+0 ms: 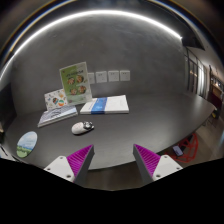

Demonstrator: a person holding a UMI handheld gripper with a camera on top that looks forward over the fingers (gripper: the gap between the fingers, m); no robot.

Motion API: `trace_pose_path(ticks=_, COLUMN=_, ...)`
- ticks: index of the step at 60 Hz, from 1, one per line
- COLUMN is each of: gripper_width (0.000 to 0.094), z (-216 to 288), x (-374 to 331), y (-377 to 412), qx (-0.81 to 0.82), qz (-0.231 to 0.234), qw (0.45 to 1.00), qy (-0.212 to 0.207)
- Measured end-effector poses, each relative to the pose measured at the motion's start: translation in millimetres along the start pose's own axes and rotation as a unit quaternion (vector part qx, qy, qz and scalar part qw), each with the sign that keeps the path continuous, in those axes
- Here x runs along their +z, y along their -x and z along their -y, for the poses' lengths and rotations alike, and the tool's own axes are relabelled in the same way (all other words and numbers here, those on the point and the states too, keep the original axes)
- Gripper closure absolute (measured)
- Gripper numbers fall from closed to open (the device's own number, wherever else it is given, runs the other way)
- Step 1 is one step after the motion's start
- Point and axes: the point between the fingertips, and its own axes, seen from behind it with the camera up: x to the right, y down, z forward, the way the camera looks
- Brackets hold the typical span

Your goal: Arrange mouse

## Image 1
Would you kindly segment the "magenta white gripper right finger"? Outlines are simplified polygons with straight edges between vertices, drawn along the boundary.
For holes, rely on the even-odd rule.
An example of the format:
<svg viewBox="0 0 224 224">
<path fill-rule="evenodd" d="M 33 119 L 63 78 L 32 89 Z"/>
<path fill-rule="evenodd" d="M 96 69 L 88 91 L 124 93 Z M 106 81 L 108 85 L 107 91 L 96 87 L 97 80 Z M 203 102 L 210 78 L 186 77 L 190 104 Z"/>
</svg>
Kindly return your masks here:
<svg viewBox="0 0 224 224">
<path fill-rule="evenodd" d="M 144 182 L 159 180 L 182 169 L 170 156 L 160 156 L 137 144 L 133 145 L 133 155 Z"/>
</svg>

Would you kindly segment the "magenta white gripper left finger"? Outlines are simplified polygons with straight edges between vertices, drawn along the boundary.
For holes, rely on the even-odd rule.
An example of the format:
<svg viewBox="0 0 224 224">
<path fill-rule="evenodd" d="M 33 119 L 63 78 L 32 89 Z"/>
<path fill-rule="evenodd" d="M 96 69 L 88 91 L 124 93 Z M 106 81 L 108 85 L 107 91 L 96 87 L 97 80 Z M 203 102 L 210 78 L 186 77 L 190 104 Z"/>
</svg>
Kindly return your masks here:
<svg viewBox="0 0 224 224">
<path fill-rule="evenodd" d="M 94 156 L 94 146 L 86 146 L 69 156 L 59 156 L 44 168 L 72 183 L 83 183 Z"/>
</svg>

